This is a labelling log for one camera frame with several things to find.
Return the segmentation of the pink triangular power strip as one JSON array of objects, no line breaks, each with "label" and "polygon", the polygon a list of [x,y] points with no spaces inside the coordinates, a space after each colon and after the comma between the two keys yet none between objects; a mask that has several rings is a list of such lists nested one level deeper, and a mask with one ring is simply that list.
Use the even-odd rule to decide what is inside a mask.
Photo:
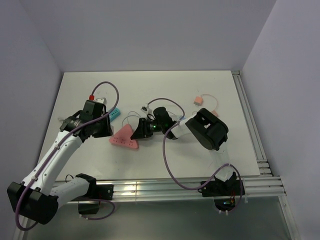
[{"label": "pink triangular power strip", "polygon": [[126,124],[109,139],[109,142],[115,146],[138,150],[138,141],[135,139],[131,139],[133,133],[134,132],[131,125]]}]

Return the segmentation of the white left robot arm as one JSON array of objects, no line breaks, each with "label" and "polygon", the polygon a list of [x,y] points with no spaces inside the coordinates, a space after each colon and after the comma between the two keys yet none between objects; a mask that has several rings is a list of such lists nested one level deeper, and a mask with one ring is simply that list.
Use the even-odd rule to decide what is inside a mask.
[{"label": "white left robot arm", "polygon": [[98,193],[97,180],[84,173],[55,187],[54,183],[73,153],[90,137],[113,134],[105,98],[88,99],[82,110],[66,118],[54,143],[32,172],[20,183],[12,182],[7,195],[15,217],[26,217],[45,225],[64,204],[77,199],[91,200]]}]

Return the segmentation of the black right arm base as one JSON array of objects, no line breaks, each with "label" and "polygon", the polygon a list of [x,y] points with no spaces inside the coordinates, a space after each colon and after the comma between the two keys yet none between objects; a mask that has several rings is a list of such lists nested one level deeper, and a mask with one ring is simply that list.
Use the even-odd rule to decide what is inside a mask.
[{"label": "black right arm base", "polygon": [[232,173],[231,178],[227,181],[214,178],[206,186],[198,190],[202,197],[225,197],[214,200],[215,207],[222,212],[233,210],[236,205],[236,196],[245,194],[245,187],[243,182],[237,179],[235,172]]}]

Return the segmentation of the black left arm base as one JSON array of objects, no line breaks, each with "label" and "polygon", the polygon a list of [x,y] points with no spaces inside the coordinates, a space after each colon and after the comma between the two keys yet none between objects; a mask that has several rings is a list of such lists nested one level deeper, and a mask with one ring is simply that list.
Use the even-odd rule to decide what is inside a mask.
[{"label": "black left arm base", "polygon": [[107,204],[111,206],[111,212],[108,214],[110,216],[116,209],[115,204],[112,202],[113,192],[113,184],[97,185],[93,193],[76,199],[78,202],[89,201],[89,203],[78,203],[78,213],[83,216],[96,215],[99,210],[102,210],[103,204]]}]

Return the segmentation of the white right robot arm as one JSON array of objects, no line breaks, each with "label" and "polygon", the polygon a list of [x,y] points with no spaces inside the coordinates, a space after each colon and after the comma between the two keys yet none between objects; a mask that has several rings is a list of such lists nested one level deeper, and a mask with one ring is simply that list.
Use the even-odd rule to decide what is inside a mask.
[{"label": "white right robot arm", "polygon": [[217,191],[222,195],[229,194],[234,183],[231,178],[235,170],[231,167],[228,154],[222,149],[228,140],[227,125],[205,108],[188,118],[172,119],[167,109],[157,107],[152,112],[153,117],[140,118],[131,140],[142,140],[153,136],[154,133],[164,134],[164,140],[177,140],[192,134],[197,141],[210,152],[210,156],[218,167],[223,167],[215,175]]}]

